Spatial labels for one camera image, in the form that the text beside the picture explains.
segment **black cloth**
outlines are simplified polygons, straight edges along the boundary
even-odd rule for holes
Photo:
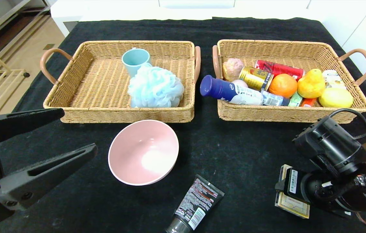
[[[143,187],[121,183],[108,168],[109,145],[128,124],[55,121],[1,143],[7,174],[92,142],[99,151],[38,203],[1,222],[0,232],[162,232],[198,173],[226,195],[196,232],[365,233],[366,227],[354,217],[341,219],[311,208],[310,219],[303,220],[274,207],[274,185],[282,164],[315,169],[291,142],[308,124],[221,120],[216,100],[198,92],[202,77],[214,75],[211,47],[220,39],[320,41],[330,44],[339,56],[344,54],[320,22],[301,18],[79,22],[60,45],[69,54],[90,40],[188,40],[200,46],[195,117],[187,124],[169,124],[180,143],[177,163],[163,180]],[[54,54],[47,67],[58,77],[67,62]],[[344,63],[353,77],[361,76],[353,62]],[[40,73],[15,111],[42,108],[51,87]],[[361,89],[366,95],[366,82]],[[358,118],[344,128],[354,135],[364,132]]]

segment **basket handle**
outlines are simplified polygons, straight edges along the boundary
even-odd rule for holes
[[[45,53],[42,55],[42,57],[40,58],[40,69],[42,71],[42,73],[46,76],[46,78],[49,79],[49,81],[55,85],[56,84],[56,79],[49,73],[48,69],[46,68],[46,60],[48,59],[49,56],[52,55],[52,53],[54,52],[58,52],[62,55],[64,55],[68,60],[72,61],[73,58],[71,57],[71,55],[67,54],[65,51],[63,51],[62,49],[58,49],[58,48],[53,48],[53,49],[49,49],[46,50]]]
[[[353,49],[353,50],[351,50],[350,52],[347,52],[346,54],[344,54],[344,55],[342,55],[340,58],[339,58],[339,60],[340,61],[344,61],[345,59],[347,59],[350,55],[352,55],[353,53],[361,53],[364,57],[365,57],[365,59],[366,59],[366,50],[364,50],[364,49]],[[362,84],[364,81],[366,80],[366,72],[365,72],[365,74],[361,77],[361,78],[359,78],[359,79],[357,79],[357,81],[356,81],[356,84],[357,85],[360,85],[360,84]]]
[[[213,56],[214,74],[216,75],[216,78],[220,78],[221,73],[220,73],[219,57],[218,57],[218,54],[217,54],[217,45],[213,45],[213,47],[211,49],[211,53],[212,53],[212,56]]]
[[[194,55],[196,56],[196,59],[194,61],[194,80],[193,80],[193,84],[196,84],[199,75],[200,75],[200,65],[202,63],[202,57],[201,57],[201,53],[200,53],[200,47],[196,46],[194,51]]]

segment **blue cup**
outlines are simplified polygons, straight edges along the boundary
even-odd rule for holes
[[[122,63],[127,69],[130,78],[137,74],[137,70],[145,62],[151,64],[150,53],[144,49],[132,48],[122,55]]]

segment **basket rim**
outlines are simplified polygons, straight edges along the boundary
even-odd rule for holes
[[[190,56],[192,60],[192,76],[191,80],[195,80],[194,76],[194,68],[195,68],[195,45],[191,41],[163,41],[163,40],[104,40],[104,41],[84,41],[82,42],[78,48],[76,49],[75,53],[72,56],[72,60],[68,62],[66,67],[63,69],[63,72],[57,78],[57,82],[53,85],[52,89],[48,93],[47,97],[43,102],[44,108],[62,108],[63,110],[67,111],[96,111],[96,112],[171,112],[171,111],[187,111],[194,108],[195,102],[195,93],[196,93],[196,84],[190,82],[192,91],[189,93],[191,95],[191,101],[188,105],[182,107],[170,107],[170,108],[132,108],[132,107],[70,107],[70,106],[49,106],[49,102],[53,98],[55,92],[59,88],[60,84],[63,82],[63,77],[65,77],[66,73],[69,69],[74,65],[75,59],[78,58],[79,54],[82,52],[84,47],[88,44],[189,44],[190,49]]]
[[[360,87],[355,84],[354,77],[350,74],[347,67],[344,65],[344,63],[339,59],[339,56],[335,52],[335,50],[332,48],[331,45],[323,42],[315,42],[315,41],[282,41],[282,40],[246,40],[246,39],[221,39],[217,42],[217,51],[218,51],[218,57],[219,57],[219,65],[222,66],[221,62],[221,53],[220,53],[220,44],[223,42],[232,42],[232,43],[257,43],[257,44],[305,44],[305,45],[319,45],[326,47],[329,52],[332,54],[334,59],[338,62],[338,66],[346,73],[346,75],[349,76],[350,82],[353,85],[357,95],[360,97],[360,100],[363,102],[364,107],[363,108],[351,108],[358,112],[366,112],[366,97],[363,93],[363,91],[360,89]],[[233,109],[274,109],[273,107],[276,107],[276,109],[282,109],[282,110],[303,110],[303,111],[335,111],[340,108],[330,108],[330,107],[313,107],[311,108],[299,108],[298,107],[292,107],[292,106],[252,106],[252,105],[234,105],[231,103],[222,103],[223,106],[233,108]]]
[[[218,99],[217,101],[228,108],[233,109],[278,109],[278,110],[299,110],[299,111],[335,111],[341,108],[332,107],[301,107],[301,106],[267,106],[267,105],[235,105],[223,100]],[[366,108],[349,108],[358,112],[366,112]]]

